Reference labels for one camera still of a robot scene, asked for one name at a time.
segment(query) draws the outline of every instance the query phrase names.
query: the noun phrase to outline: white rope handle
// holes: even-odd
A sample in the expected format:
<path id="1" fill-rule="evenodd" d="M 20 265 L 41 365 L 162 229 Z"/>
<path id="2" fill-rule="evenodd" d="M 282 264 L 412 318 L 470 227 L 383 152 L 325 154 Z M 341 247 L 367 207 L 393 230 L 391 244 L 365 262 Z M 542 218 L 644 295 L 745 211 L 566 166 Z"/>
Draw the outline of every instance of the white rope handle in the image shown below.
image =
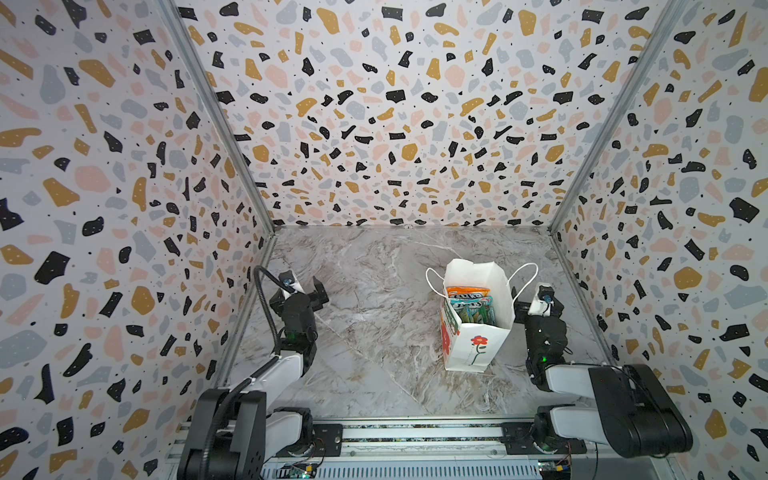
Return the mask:
<path id="1" fill-rule="evenodd" d="M 429 285 L 429 288 L 431 288 L 433 292 L 437 293 L 437 294 L 438 294 L 438 295 L 440 295 L 441 297 L 443 297 L 443 298 L 445 298 L 445 299 L 448 299 L 448 300 L 450 300 L 450 299 L 449 299 L 447 296 L 445 296 L 445 295 L 443 295 L 442 293 L 438 292 L 437 290 L 435 290 L 435 287 L 433 287 L 433 286 L 432 286 L 432 282 L 430 282 L 430 281 L 429 281 L 429 271 L 430 271 L 430 270 L 431 270 L 432 272 L 435 272 L 435 275 L 437 275 L 437 276 L 440 276 L 440 274 L 439 274 L 439 273 L 437 273 L 437 272 L 435 271 L 435 269 L 434 269 L 434 268 L 432 268 L 432 267 L 429 267 L 429 268 L 428 268 L 428 269 L 427 269 L 427 270 L 424 272 L 424 277 L 427 279 L 427 284 Z"/>
<path id="2" fill-rule="evenodd" d="M 509 282 L 512 280 L 512 278 L 513 278 L 515 275 L 517 275 L 517 274 L 518 274 L 518 272 L 519 272 L 520 270 L 524 269 L 524 268 L 525 268 L 525 267 L 527 267 L 528 265 L 533 265 L 533 266 L 535 266 L 535 267 L 536 267 L 536 273 L 534 273 L 534 274 L 533 274 L 533 276 L 531 277 L 531 279 L 530 279 L 530 280 L 529 280 L 529 281 L 528 281 L 528 282 L 527 282 L 525 285 L 523 285 L 523 287 L 520 289 L 520 291 L 518 292 L 518 294 L 517 294 L 517 295 L 515 295 L 515 298 L 513 298 L 513 299 L 512 299 L 512 305 L 515 305 L 515 301 L 517 301 L 517 299 L 518 299 L 518 297 L 520 296 L 520 294 L 521 294 L 521 293 L 523 293 L 523 290 L 525 290 L 525 287 L 527 287 L 528 285 L 530 285 L 530 284 L 531 284 L 531 282 L 532 282 L 532 281 L 534 281 L 534 279 L 535 279 L 535 278 L 536 278 L 536 276 L 538 275 L 538 265 L 536 265 L 536 264 L 535 264 L 535 263 L 533 263 L 533 262 L 523 263 L 523 265 L 522 265 L 520 268 L 518 268 L 517 270 L 515 270 L 515 272 L 514 272 L 514 273 L 513 273 L 513 274 L 512 274 L 512 275 L 511 275 L 511 276 L 510 276 L 508 279 L 507 279 L 507 285 L 509 285 Z"/>

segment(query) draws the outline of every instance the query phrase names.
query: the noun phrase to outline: gift bag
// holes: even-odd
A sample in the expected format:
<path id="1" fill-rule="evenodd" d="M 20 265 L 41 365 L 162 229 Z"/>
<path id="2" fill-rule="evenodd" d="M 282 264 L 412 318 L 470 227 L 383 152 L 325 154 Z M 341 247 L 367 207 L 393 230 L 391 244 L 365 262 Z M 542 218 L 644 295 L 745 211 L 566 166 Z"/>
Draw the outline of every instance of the gift bag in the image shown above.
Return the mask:
<path id="1" fill-rule="evenodd" d="M 512 298 L 509 282 L 522 268 L 535 266 L 533 277 L 520 289 L 522 292 L 538 275 L 538 265 L 526 263 L 518 268 L 509 278 L 496 262 L 473 263 L 456 258 L 445 268 L 442 292 L 429 281 L 429 271 L 440 276 L 434 269 L 426 270 L 426 279 L 430 288 L 443 297 L 440 308 L 440 330 L 442 332 L 442 353 L 445 369 L 461 372 L 483 372 L 507 338 L 515 321 L 512 307 L 517 297 Z M 470 286 L 489 289 L 492 296 L 495 326 L 484 323 L 463 323 L 461 317 L 451 306 L 448 288 Z"/>

